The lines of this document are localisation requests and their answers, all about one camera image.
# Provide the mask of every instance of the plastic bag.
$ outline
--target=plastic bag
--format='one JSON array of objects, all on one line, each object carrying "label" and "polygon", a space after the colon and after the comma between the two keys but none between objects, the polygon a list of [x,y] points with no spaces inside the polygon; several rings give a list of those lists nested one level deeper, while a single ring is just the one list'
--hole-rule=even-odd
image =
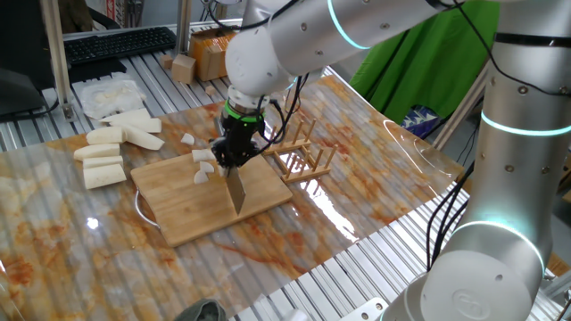
[{"label": "plastic bag", "polygon": [[117,111],[133,111],[145,107],[143,101],[146,96],[135,80],[125,74],[112,76],[113,79],[97,81],[81,91],[79,100],[87,116],[101,119]]}]

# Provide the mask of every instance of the glowing teal ring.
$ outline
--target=glowing teal ring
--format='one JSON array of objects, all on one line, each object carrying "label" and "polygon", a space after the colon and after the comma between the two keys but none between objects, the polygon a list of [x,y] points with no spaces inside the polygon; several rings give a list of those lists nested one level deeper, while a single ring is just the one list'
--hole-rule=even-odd
[{"label": "glowing teal ring", "polygon": [[518,236],[520,239],[524,240],[527,243],[527,245],[529,245],[532,248],[532,250],[534,250],[535,254],[537,255],[539,262],[542,264],[542,275],[545,276],[545,264],[543,263],[543,258],[542,258],[541,253],[539,252],[539,250],[537,250],[535,245],[531,241],[529,241],[529,239],[527,237],[525,237],[525,235],[519,233],[516,229],[514,229],[512,227],[505,226],[502,223],[497,223],[497,222],[476,221],[476,222],[466,223],[465,225],[458,227],[456,229],[456,231],[454,231],[454,233],[452,233],[452,235],[455,235],[456,233],[458,233],[459,230],[461,230],[464,227],[477,226],[477,225],[494,226],[494,227],[498,227],[498,228],[503,228],[504,230],[511,232],[512,234]]},{"label": "glowing teal ring", "polygon": [[337,31],[339,31],[339,34],[341,36],[343,36],[343,38],[345,38],[345,40],[350,45],[354,46],[357,49],[361,49],[361,50],[367,50],[367,49],[371,48],[371,47],[358,45],[356,42],[353,41],[353,39],[351,39],[349,37],[349,35],[347,35],[347,33],[345,33],[345,30],[343,30],[343,27],[341,27],[341,23],[339,23],[339,20],[337,19],[337,15],[335,14],[335,8],[333,7],[333,0],[327,0],[327,6],[329,7],[329,13],[331,14],[331,20],[333,20],[333,23],[337,27]]},{"label": "glowing teal ring", "polygon": [[564,135],[567,134],[569,132],[571,132],[571,126],[569,126],[568,128],[562,128],[562,129],[553,129],[553,130],[526,130],[526,129],[518,129],[518,128],[511,128],[511,127],[507,127],[505,125],[502,124],[498,124],[497,122],[487,118],[484,115],[484,112],[482,111],[482,120],[485,121],[488,125],[492,126],[493,128],[511,133],[511,134],[516,134],[516,135],[522,135],[522,136],[559,136],[559,135]]}]

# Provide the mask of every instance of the wooden cutting board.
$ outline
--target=wooden cutting board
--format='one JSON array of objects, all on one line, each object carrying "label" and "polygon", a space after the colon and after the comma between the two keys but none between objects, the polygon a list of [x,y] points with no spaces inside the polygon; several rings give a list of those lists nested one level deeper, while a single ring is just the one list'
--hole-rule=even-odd
[{"label": "wooden cutting board", "polygon": [[200,169],[192,154],[131,170],[131,176],[156,217],[162,235],[171,247],[207,235],[243,219],[272,209],[292,199],[292,192],[274,169],[257,156],[239,169],[246,197],[236,214],[226,179],[216,162],[210,181],[194,184]]}]

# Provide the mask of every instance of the marbled surface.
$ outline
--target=marbled surface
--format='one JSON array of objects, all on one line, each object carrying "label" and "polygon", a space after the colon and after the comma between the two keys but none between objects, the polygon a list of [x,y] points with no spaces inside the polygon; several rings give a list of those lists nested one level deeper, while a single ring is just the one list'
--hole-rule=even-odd
[{"label": "marbled surface", "polygon": [[[121,146],[127,173],[191,152],[184,133],[207,147],[219,108],[162,116],[160,151]],[[85,136],[0,153],[2,309],[15,320],[171,320],[209,297],[233,315],[442,193],[460,171],[337,78],[305,87],[292,128],[314,118],[312,151],[339,145],[330,175],[289,185],[291,202],[176,249],[135,213],[129,174],[85,190],[72,158]],[[279,125],[272,111],[266,121]]]}]

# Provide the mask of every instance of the daikon radish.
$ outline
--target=daikon radish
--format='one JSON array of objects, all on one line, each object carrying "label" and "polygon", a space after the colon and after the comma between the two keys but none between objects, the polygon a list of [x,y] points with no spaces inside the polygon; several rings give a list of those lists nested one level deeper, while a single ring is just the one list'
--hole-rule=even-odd
[{"label": "daikon radish", "polygon": [[161,149],[162,145],[164,144],[164,142],[160,138],[148,134],[143,130],[136,128],[134,126],[125,123],[120,123],[119,127],[127,131],[127,141],[137,146],[152,151],[158,151]]},{"label": "daikon radish", "polygon": [[112,121],[123,121],[123,120],[133,120],[133,119],[150,119],[151,115],[146,108],[141,108],[135,111],[126,111],[117,115],[111,115],[105,117],[99,121],[101,122],[112,122]]},{"label": "daikon radish", "polygon": [[206,161],[201,161],[200,170],[204,173],[214,173],[214,166],[212,166],[210,163],[207,163]]},{"label": "daikon radish", "polygon": [[73,153],[73,159],[82,161],[87,158],[119,156],[119,144],[97,144],[79,148]]},{"label": "daikon radish", "polygon": [[86,189],[111,185],[127,180],[123,167],[119,164],[83,169],[83,179],[86,183]]},{"label": "daikon radish", "polygon": [[215,161],[216,157],[214,156],[214,154],[212,153],[211,150],[209,149],[205,149],[205,150],[193,150],[193,159],[194,162],[199,162],[199,161]]},{"label": "daikon radish", "polygon": [[180,140],[180,143],[183,144],[188,144],[188,145],[194,145],[194,136],[190,135],[190,134],[184,134],[182,136],[182,139]]},{"label": "daikon radish", "polygon": [[99,128],[87,134],[88,144],[125,143],[127,133],[123,128]]},{"label": "daikon radish", "polygon": [[120,126],[120,124],[131,125],[147,133],[158,134],[162,131],[162,122],[160,119],[125,119],[111,122],[111,126]]},{"label": "daikon radish", "polygon": [[208,182],[208,176],[202,170],[199,170],[194,174],[194,183],[196,185]]},{"label": "daikon radish", "polygon": [[83,169],[94,169],[96,167],[119,164],[123,166],[123,158],[120,156],[97,157],[83,160]]}]

